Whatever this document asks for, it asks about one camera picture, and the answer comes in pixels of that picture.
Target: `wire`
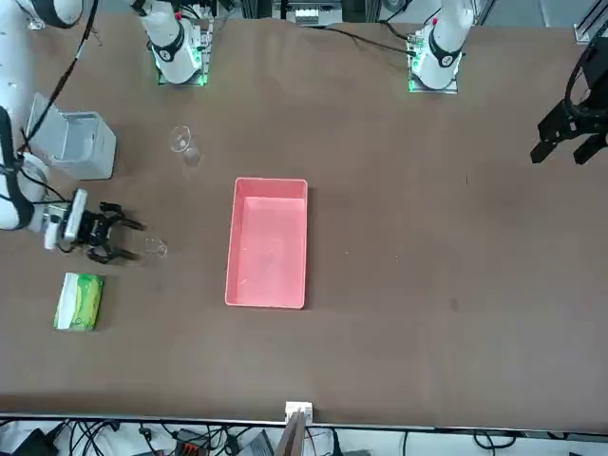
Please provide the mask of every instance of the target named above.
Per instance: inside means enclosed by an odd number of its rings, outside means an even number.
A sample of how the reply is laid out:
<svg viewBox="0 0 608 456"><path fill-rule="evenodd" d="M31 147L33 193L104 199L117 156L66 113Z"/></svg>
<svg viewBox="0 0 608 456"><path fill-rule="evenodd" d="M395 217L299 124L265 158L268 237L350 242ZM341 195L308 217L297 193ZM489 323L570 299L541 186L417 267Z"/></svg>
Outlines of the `wire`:
<svg viewBox="0 0 608 456"><path fill-rule="evenodd" d="M487 441L489 442L489 445L485 445L482 444L479 441L479 435L483 435ZM517 441L517 437L511 437L511 441L507 442L506 444L494 444L494 441L492 440L492 438L490 437L490 434L488 434L486 431L484 430L474 430L473 431L473 441L475 441L475 444L477 444L477 446L479 448L482 449L486 449L488 451L492 451L492 456L496 455L496 450L497 449L506 449L506 448L511 448L515 445L515 442Z"/></svg>
<svg viewBox="0 0 608 456"><path fill-rule="evenodd" d="M399 14L401 14L402 12L406 12L406 10L408 9L408 6L411 2L413 2L414 0L407 0L405 5L403 7L401 7L400 9L398 9L396 12L394 12L393 14L391 14L389 16L389 19L385 19L384 21L380 21L382 23L384 22L389 22L390 20L394 19L395 16L398 16Z"/></svg>
<svg viewBox="0 0 608 456"><path fill-rule="evenodd" d="M416 53L411 51L411 50L405 50L405 49L400 49L399 47L393 47L393 46L389 46L389 45L384 45L382 43L378 43L377 41L372 41L368 38L364 38L363 36L359 36L359 35L355 35L354 33L350 33L349 31L345 31L345 30L340 30L339 28L321 28L322 30L330 30L330 31L335 31L336 33L341 33L343 35L346 36L350 36L351 38L354 38L355 40L359 40L362 41L364 43L368 43L370 45L374 45L377 46L379 48L382 49L386 49L386 50L392 50L394 52L400 52L402 54L407 54L411 57L415 57Z"/></svg>
<svg viewBox="0 0 608 456"><path fill-rule="evenodd" d="M192 8L190 5L181 5L181 9L188 11L190 14L194 14L197 19L200 19L199 14L194 11L194 8Z"/></svg>
<svg viewBox="0 0 608 456"><path fill-rule="evenodd" d="M147 429L146 431L149 432L149 434L146 435L144 432L142 432L142 429L145 429L145 427L143 427L143 423L140 423L140 434L142 435L143 439L145 440L145 443L148 445L148 448L150 448L150 451L152 451L153 455L158 455L159 452L156 449L154 449L154 447L150 443L150 441L152 440L152 432L150 432L150 429Z"/></svg>
<svg viewBox="0 0 608 456"><path fill-rule="evenodd" d="M340 439L338 439L338 433L335 431L334 427L332 427L332 436L333 436L332 456L344 456L344 453L342 453L342 448L340 447Z"/></svg>
<svg viewBox="0 0 608 456"><path fill-rule="evenodd" d="M65 199L64 196L61 193L59 193L57 190L55 190L50 185L42 182L41 180L37 180L37 179L33 178L28 173L26 173L26 171L23 168L21 168L21 174L23 174L24 178L26 178L28 181L32 181L34 183L37 183L38 185L41 185L42 187L45 187L48 191L54 193L62 202L67 202L67 199Z"/></svg>
<svg viewBox="0 0 608 456"><path fill-rule="evenodd" d="M241 436L241 435L243 435L245 432L247 432L248 430L251 430L251 429L253 429L253 427L252 427L252 426L246 427L244 430L242 430L242 431L241 431L241 432L239 432L237 435L235 435L235 438L240 437L240 436Z"/></svg>
<svg viewBox="0 0 608 456"><path fill-rule="evenodd" d="M86 456L86 454L88 453L88 449L91 445L93 446L93 450L95 451L95 454L97 456L104 456L104 453L99 449L99 447L95 443L95 436L97 435L97 432L99 432L99 429L104 427L104 424L101 424L97 429L95 429L95 433L91 432L94 427L95 425L89 427L87 423L78 423L78 428L80 428L83 434L86 435L86 437L88 438L85 448L83 449L83 456Z"/></svg>
<svg viewBox="0 0 608 456"><path fill-rule="evenodd" d="M85 32L83 33L83 37L81 39L80 45L78 45L78 50L76 51L76 55L74 56L74 59L72 60L72 63L69 65L69 67L67 68L66 72L63 74L63 76L61 78L59 78L59 82L57 83L57 86L55 87L52 94L50 95L50 98L48 99L47 106L45 107L44 111L42 111L42 114L40 115L40 117L38 118L36 123L34 124L34 127L30 130L29 135L26 137L24 144L21 147L19 147L19 149L18 149L19 151L23 152L23 150L25 150L26 148L29 148L29 142L36 135L36 133L38 133L38 131L40 131L42 122L47 117L47 114L50 111L50 108L54 105L55 101L57 100L57 97L59 97L59 94L64 89L64 86L66 85L66 82L69 79L69 76L72 74L72 71L76 67L76 63L80 59L83 49L85 48L85 42L86 42L86 40L88 40L88 38L91 34L91 31L93 29L93 23L95 22L95 16L97 15L98 6L99 6L99 0L93 0L93 4L91 5L88 19L86 21Z"/></svg>
<svg viewBox="0 0 608 456"><path fill-rule="evenodd" d="M441 7L439 7L435 12L433 12L427 19L425 19L425 22L423 22L424 25L428 24L428 21L430 21L433 17L435 17L435 15L441 11Z"/></svg>
<svg viewBox="0 0 608 456"><path fill-rule="evenodd" d="M409 431L406 430L406 433L403 436L403 446L401 447L401 456L406 456L406 443L408 442Z"/></svg>
<svg viewBox="0 0 608 456"><path fill-rule="evenodd" d="M316 446L314 446L314 438L313 438L313 435L311 434L311 430L306 428L306 432L308 433L308 436L311 439L311 446L313 447L313 454L314 454L314 456L316 456Z"/></svg>
<svg viewBox="0 0 608 456"><path fill-rule="evenodd" d="M29 139L26 137L26 132L23 128L21 129L21 136L24 139L24 149L27 150L31 154L31 150L29 149ZM21 160L23 160L24 150L20 149L20 154L21 154ZM21 174L23 174L24 178L26 178L28 181L32 181L34 183L37 183L38 185L43 186L48 191L54 193L61 201L67 201L61 193L59 193L57 190L55 190L50 185L42 182L41 180L37 180L37 179L33 178L28 173L26 173L26 171L23 168L24 167L21 166L20 171L21 171Z"/></svg>
<svg viewBox="0 0 608 456"><path fill-rule="evenodd" d="M407 41L408 37L402 33L399 33L395 27L393 27L391 24L389 24L389 21L380 21L380 24L383 24L385 26L387 26L387 28L389 29L390 33L392 33L394 36L396 36L397 38L399 38L400 40L404 40Z"/></svg>

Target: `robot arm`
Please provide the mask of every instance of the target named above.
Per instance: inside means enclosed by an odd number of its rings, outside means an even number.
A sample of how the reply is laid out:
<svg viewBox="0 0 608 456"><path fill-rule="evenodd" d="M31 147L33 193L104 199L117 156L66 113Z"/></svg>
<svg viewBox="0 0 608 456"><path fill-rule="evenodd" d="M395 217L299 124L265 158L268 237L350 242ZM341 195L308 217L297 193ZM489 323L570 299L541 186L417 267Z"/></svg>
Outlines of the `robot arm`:
<svg viewBox="0 0 608 456"><path fill-rule="evenodd" d="M71 29L83 15L82 0L15 0L32 18L58 29Z"/></svg>
<svg viewBox="0 0 608 456"><path fill-rule="evenodd" d="M449 86L474 19L471 0L443 0L436 24L428 24L422 31L423 48L412 69L422 84L433 90Z"/></svg>
<svg viewBox="0 0 608 456"><path fill-rule="evenodd" d="M200 28L187 19L178 20L173 5L159 0L125 0L139 14L157 67L172 84L188 81L202 68L196 48Z"/></svg>
<svg viewBox="0 0 608 456"><path fill-rule="evenodd" d="M13 1L0 2L0 229L14 230L41 224L41 201L45 189L18 172L46 181L44 164L25 154L21 163L16 154L21 128L26 127L33 100L33 64L29 46L28 21Z"/></svg>

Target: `brown table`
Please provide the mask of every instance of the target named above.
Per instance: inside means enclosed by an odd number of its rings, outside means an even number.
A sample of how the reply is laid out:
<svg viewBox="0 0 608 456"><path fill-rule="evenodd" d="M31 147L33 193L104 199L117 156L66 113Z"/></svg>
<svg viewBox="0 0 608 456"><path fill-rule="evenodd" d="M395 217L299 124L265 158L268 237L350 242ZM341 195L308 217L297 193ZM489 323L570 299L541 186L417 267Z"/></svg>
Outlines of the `brown table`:
<svg viewBox="0 0 608 456"><path fill-rule="evenodd" d="M97 27L59 102L119 140L90 207L135 210L169 255L100 266L3 234L0 409L280 420L308 400L324 422L607 430L608 157L528 157L572 30L475 28L460 94L434 96L408 94L400 54L272 20L225 25L208 87L158 87L136 17ZM36 36L46 93L78 35ZM301 312L224 304L239 176L310 184ZM96 332L52 329L67 271L106 276Z"/></svg>

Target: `glass cup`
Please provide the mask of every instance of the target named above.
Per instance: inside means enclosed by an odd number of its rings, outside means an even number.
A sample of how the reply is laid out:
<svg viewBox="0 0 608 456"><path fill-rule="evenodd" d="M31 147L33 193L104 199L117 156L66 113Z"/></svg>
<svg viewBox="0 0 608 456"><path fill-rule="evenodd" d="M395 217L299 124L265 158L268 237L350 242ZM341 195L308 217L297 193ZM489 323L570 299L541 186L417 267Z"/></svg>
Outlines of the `glass cup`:
<svg viewBox="0 0 608 456"><path fill-rule="evenodd" d="M171 150L183 157L187 166L196 167L199 164L200 151L187 126L176 126L173 129L169 145Z"/></svg>

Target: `pink tray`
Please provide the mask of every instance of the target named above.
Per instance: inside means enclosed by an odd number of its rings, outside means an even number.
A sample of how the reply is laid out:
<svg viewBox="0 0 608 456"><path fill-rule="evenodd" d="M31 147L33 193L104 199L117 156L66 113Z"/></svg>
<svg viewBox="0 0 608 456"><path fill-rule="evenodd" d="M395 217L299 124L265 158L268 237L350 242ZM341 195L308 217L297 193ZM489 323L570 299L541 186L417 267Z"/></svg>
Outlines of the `pink tray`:
<svg viewBox="0 0 608 456"><path fill-rule="evenodd" d="M226 277L229 306L304 306L308 183L238 178Z"/></svg>

